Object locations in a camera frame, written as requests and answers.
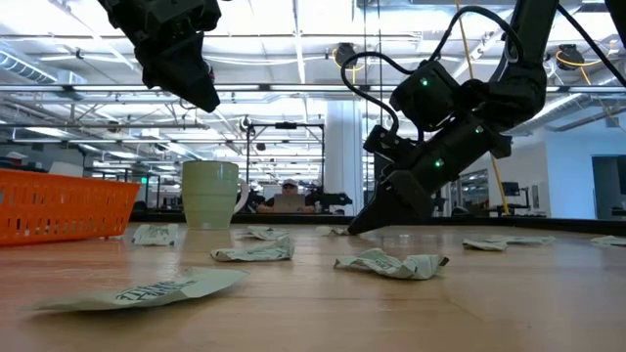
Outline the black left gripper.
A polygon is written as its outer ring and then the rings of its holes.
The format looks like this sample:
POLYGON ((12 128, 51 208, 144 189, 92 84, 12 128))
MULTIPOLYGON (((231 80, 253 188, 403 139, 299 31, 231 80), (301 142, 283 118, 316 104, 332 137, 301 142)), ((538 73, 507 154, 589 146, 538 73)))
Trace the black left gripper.
POLYGON ((110 24, 141 46, 143 83, 206 112, 220 99, 202 58, 203 32, 221 18, 217 0, 99 0, 110 24))

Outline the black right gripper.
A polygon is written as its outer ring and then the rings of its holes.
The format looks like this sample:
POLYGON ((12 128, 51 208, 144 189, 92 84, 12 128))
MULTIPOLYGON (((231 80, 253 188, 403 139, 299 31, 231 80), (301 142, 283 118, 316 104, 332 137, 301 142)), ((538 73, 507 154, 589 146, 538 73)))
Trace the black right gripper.
POLYGON ((497 158, 509 156, 512 138, 474 117, 443 128, 377 181, 373 198, 351 221, 347 232, 359 235, 430 217, 432 195, 487 153, 497 158))

